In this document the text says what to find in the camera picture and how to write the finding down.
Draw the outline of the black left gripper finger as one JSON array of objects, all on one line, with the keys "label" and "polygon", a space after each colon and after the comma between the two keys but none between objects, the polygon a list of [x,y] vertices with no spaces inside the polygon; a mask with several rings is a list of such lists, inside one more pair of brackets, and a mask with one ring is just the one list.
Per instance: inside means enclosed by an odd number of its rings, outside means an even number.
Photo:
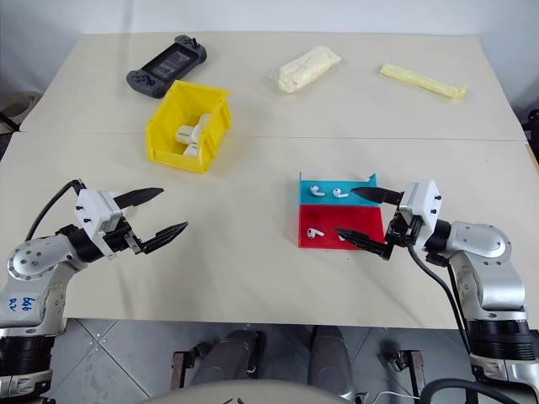
[{"label": "black left gripper finger", "polygon": [[136,189],[130,192],[120,194],[113,198],[113,201],[117,204],[120,209],[125,209],[130,206],[138,206],[145,204],[149,200],[155,198],[164,192],[164,189],[151,187],[145,189]]},{"label": "black left gripper finger", "polygon": [[186,221],[186,222],[178,223],[176,225],[169,226],[157,232],[155,237],[141,243],[140,245],[141,251],[145,254],[149,254],[158,250],[161,247],[166,246],[173,239],[179,236],[186,229],[188,225],[189,223]]}]

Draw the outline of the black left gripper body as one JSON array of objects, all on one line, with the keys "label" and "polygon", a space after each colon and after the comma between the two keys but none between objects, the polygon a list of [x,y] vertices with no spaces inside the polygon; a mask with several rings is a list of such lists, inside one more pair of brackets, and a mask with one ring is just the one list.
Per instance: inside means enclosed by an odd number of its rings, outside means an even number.
[{"label": "black left gripper body", "polygon": [[113,231],[105,233],[104,241],[113,253],[130,249],[134,254],[142,252],[142,241],[133,232],[129,222],[122,218]]}]

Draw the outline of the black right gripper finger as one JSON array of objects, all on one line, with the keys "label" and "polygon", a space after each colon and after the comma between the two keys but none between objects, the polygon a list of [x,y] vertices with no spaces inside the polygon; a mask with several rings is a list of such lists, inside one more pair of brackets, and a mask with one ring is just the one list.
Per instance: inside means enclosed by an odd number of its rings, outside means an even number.
[{"label": "black right gripper finger", "polygon": [[379,187],[356,187],[351,193],[377,204],[390,204],[399,206],[403,193]]},{"label": "black right gripper finger", "polygon": [[374,253],[380,258],[390,258],[392,255],[393,245],[389,243],[376,242],[366,234],[357,231],[337,229],[336,232],[345,241],[369,253]]}]

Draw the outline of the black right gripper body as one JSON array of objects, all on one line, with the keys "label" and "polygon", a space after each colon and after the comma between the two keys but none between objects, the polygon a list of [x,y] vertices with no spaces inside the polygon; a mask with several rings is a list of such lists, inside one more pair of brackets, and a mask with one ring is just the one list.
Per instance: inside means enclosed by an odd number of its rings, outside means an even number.
[{"label": "black right gripper body", "polygon": [[384,237],[386,249],[390,250],[395,246],[413,246],[417,241],[421,227],[422,217],[420,215],[409,215],[407,212],[403,212],[397,208],[388,224]]}]

